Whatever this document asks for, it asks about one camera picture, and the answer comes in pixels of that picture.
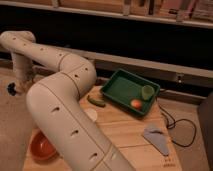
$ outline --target orange bowl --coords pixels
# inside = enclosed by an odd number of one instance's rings
[[[56,149],[41,131],[34,136],[30,144],[30,152],[33,159],[37,161],[48,160],[57,154]]]

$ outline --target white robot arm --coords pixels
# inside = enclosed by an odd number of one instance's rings
[[[30,32],[4,32],[0,43],[11,52],[13,70],[22,85],[33,80],[32,60],[56,72],[29,89],[27,107],[73,171],[135,170],[79,106],[79,99],[96,80],[88,60],[36,44]]]

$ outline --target wire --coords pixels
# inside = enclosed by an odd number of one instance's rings
[[[195,138],[196,138],[196,135],[197,135],[197,127],[195,125],[194,122],[192,122],[191,120],[189,119],[178,119],[178,120],[175,120],[175,118],[168,112],[166,111],[163,107],[161,107],[159,105],[159,108],[161,109],[162,111],[162,115],[165,117],[166,119],[166,127],[167,129],[171,130],[171,129],[174,129],[176,127],[176,124],[178,122],[189,122],[193,127],[194,127],[194,133],[193,133],[193,136],[192,136],[192,140],[188,143],[188,144],[181,144],[175,140],[172,140],[172,142],[180,147],[190,147],[194,141],[195,141]]]

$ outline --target green plastic tray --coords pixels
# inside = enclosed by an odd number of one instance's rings
[[[141,89],[144,85],[151,85],[155,90],[154,95],[148,101],[143,101],[141,97]],[[137,117],[141,117],[149,112],[159,90],[160,86],[158,84],[125,71],[124,69],[118,69],[100,91],[104,97],[124,107]],[[141,110],[134,109],[130,106],[131,100],[135,98],[143,101]]]

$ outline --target cucumber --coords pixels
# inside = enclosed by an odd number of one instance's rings
[[[90,103],[92,103],[92,104],[94,104],[94,105],[96,105],[96,106],[99,106],[99,107],[105,107],[105,106],[106,106],[106,104],[105,104],[104,101],[95,100],[95,99],[93,99],[92,97],[90,97],[90,95],[87,96],[87,100],[88,100]]]

